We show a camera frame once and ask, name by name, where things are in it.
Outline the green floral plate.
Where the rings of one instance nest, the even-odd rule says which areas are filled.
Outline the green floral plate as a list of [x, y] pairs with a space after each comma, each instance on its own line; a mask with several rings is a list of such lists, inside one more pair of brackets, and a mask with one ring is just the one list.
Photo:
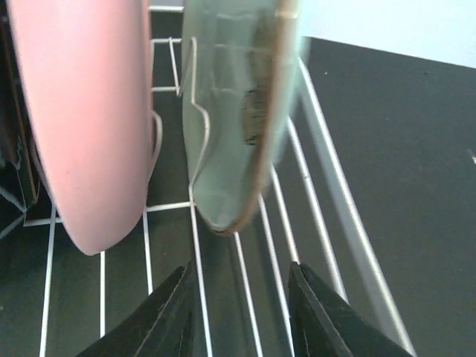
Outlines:
[[186, 1], [182, 125], [196, 207], [219, 235], [240, 230], [268, 187], [295, 107], [301, 1]]

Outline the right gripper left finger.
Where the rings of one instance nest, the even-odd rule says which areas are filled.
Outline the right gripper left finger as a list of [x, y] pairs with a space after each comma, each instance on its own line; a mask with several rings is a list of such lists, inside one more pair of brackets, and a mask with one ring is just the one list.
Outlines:
[[191, 356], [194, 283], [192, 263], [179, 266], [125, 321], [78, 356]]

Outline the pink round plate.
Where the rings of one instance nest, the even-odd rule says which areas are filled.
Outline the pink round plate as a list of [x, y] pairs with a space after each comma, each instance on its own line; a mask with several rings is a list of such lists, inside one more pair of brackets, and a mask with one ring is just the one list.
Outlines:
[[147, 1], [9, 1], [45, 181], [74, 244], [95, 255], [136, 226], [153, 166]]

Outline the square plate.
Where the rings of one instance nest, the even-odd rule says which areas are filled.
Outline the square plate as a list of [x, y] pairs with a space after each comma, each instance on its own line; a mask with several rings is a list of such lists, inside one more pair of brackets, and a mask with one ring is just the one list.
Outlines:
[[20, 207], [36, 204], [39, 177], [30, 157], [30, 124], [13, 48], [10, 24], [1, 14], [1, 153], [13, 169], [13, 195]]

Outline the white wire dish rack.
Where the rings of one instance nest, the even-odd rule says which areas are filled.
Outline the white wire dish rack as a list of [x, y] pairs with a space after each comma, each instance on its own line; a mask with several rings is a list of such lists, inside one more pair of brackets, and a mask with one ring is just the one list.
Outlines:
[[287, 290], [293, 239], [306, 264], [330, 278], [313, 218], [327, 221], [347, 294], [369, 322], [377, 317], [329, 195], [303, 109], [265, 212], [237, 238], [211, 233], [187, 203], [181, 104], [173, 91], [180, 45], [155, 47], [154, 96], [166, 138], [149, 191], [150, 211], [104, 254], [86, 256], [70, 240], [46, 193], [7, 236], [10, 266], [1, 276], [1, 354], [75, 356], [124, 321], [177, 267], [193, 259], [198, 234], [214, 356], [289, 356], [279, 294]]

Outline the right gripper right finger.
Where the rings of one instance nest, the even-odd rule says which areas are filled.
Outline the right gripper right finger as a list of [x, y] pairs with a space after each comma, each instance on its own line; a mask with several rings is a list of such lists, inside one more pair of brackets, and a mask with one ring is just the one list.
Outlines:
[[403, 357], [410, 354], [369, 324], [308, 265], [289, 268], [289, 314], [296, 356]]

